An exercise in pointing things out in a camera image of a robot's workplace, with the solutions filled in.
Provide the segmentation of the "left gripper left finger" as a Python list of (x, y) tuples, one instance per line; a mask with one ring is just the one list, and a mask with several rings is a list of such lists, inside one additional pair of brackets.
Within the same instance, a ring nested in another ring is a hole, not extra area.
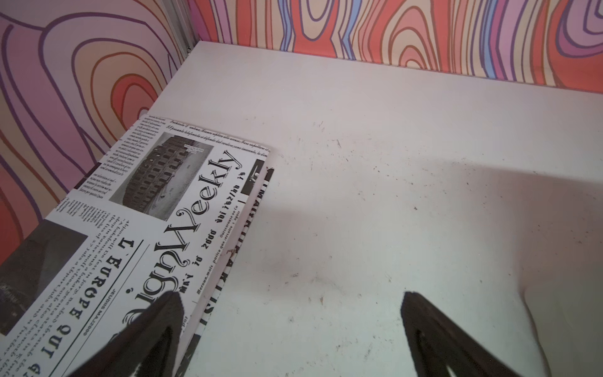
[(184, 309), (177, 292), (158, 298), (72, 376), (172, 376)]

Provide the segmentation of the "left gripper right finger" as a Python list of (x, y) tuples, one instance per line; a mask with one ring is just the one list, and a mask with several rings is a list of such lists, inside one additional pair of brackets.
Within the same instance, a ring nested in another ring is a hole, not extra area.
[(400, 315), (418, 376), (517, 375), (418, 292), (405, 292)]

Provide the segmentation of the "cream plastic storage box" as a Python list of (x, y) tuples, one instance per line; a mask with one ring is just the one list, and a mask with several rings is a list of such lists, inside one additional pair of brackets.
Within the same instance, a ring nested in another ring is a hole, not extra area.
[(602, 375), (601, 271), (534, 284), (524, 300), (552, 376)]

